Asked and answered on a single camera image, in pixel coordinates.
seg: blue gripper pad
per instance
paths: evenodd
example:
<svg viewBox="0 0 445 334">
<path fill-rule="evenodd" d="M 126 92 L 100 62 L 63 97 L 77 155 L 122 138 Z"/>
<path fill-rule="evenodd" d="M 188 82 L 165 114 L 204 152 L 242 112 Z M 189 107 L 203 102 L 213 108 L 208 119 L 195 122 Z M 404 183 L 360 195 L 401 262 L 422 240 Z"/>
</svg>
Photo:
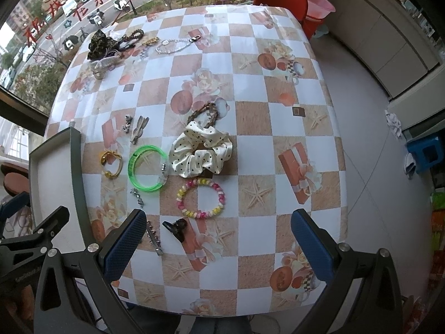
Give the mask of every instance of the blue gripper pad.
<svg viewBox="0 0 445 334">
<path fill-rule="evenodd" d="M 22 192 L 0 206 L 0 221 L 5 221 L 29 203 L 29 193 Z"/>
<path fill-rule="evenodd" d="M 119 280 L 127 267 L 131 256 L 133 256 L 134 250 L 136 250 L 136 247 L 139 245 L 139 242 L 145 234 L 147 217 L 145 216 L 144 211 L 138 211 L 139 212 L 134 216 L 132 221 L 126 225 L 122 234 L 116 239 L 113 246 L 104 257 L 103 273 L 104 278 L 108 283 Z"/>
<path fill-rule="evenodd" d="M 296 210 L 292 213 L 291 217 L 291 229 L 295 238 L 298 241 L 304 255 L 309 261 L 315 275 L 321 281 L 325 281 L 327 284 L 334 277 L 334 261 L 325 248 L 320 238 L 317 236 L 315 230 L 321 232 L 326 232 L 327 236 L 329 234 L 327 231 L 319 229 L 315 222 L 310 218 L 310 216 L 304 211 L 303 214 Z"/>
</svg>

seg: black claw clip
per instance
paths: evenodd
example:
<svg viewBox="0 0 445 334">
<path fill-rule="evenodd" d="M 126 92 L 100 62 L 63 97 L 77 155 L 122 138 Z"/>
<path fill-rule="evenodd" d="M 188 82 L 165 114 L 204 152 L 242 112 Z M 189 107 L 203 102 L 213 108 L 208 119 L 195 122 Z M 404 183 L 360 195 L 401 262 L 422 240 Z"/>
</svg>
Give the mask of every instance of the black claw clip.
<svg viewBox="0 0 445 334">
<path fill-rule="evenodd" d="M 186 239 L 184 236 L 184 230 L 187 227 L 187 221 L 184 220 L 183 218 L 180 218 L 179 220 L 177 220 L 174 224 L 171 224 L 170 222 L 164 221 L 162 223 L 162 225 L 169 230 L 174 237 L 176 237 L 179 242 L 184 242 L 184 240 Z"/>
</svg>

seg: cream polka dot scrunchie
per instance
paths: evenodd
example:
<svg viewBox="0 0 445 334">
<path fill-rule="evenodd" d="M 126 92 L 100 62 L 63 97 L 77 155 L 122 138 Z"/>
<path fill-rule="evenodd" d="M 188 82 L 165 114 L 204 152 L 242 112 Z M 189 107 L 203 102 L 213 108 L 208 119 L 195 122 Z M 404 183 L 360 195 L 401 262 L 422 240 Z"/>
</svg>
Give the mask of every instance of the cream polka dot scrunchie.
<svg viewBox="0 0 445 334">
<path fill-rule="evenodd" d="M 201 143 L 208 149 L 197 149 Z M 200 175 L 204 169 L 219 174 L 232 148 L 228 133 L 192 121 L 174 141 L 169 159 L 173 170 L 184 178 Z"/>
</svg>

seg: screw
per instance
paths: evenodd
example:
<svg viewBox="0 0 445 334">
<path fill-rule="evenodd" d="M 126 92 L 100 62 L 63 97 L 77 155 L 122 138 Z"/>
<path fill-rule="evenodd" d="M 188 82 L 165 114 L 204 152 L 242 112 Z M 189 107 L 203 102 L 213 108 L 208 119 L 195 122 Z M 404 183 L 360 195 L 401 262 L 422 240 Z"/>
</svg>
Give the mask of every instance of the screw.
<svg viewBox="0 0 445 334">
<path fill-rule="evenodd" d="M 383 257 L 389 257 L 389 251 L 387 249 L 380 249 L 379 253 L 383 256 Z"/>
<path fill-rule="evenodd" d="M 53 256 L 55 256 L 55 254 L 57 254 L 57 249 L 51 249 L 48 251 L 49 257 L 53 257 Z"/>
<path fill-rule="evenodd" d="M 88 251 L 90 252 L 96 252 L 99 249 L 99 244 L 93 243 L 88 246 Z"/>
<path fill-rule="evenodd" d="M 338 248 L 340 251 L 347 252 L 351 249 L 351 247 L 346 242 L 340 242 L 338 244 Z"/>
</svg>

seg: spiral hair tie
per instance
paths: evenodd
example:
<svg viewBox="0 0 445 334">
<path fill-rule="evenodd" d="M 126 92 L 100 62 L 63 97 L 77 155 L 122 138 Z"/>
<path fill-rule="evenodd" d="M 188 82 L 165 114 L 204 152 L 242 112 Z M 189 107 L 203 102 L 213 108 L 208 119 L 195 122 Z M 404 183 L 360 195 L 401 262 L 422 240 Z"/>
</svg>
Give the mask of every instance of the spiral hair tie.
<svg viewBox="0 0 445 334">
<path fill-rule="evenodd" d="M 206 211 L 202 212 L 201 210 L 193 212 L 186 209 L 186 207 L 184 206 L 184 196 L 190 188 L 197 186 L 209 186 L 218 192 L 219 203 L 217 207 L 208 212 Z M 209 218 L 217 216 L 221 213 L 221 211 L 224 208 L 224 204 L 226 203 L 226 197 L 224 195 L 223 189 L 219 186 L 219 184 L 206 178 L 195 178 L 187 181 L 187 183 L 179 189 L 176 200 L 177 200 L 177 208 L 180 209 L 185 216 L 190 218 Z"/>
</svg>

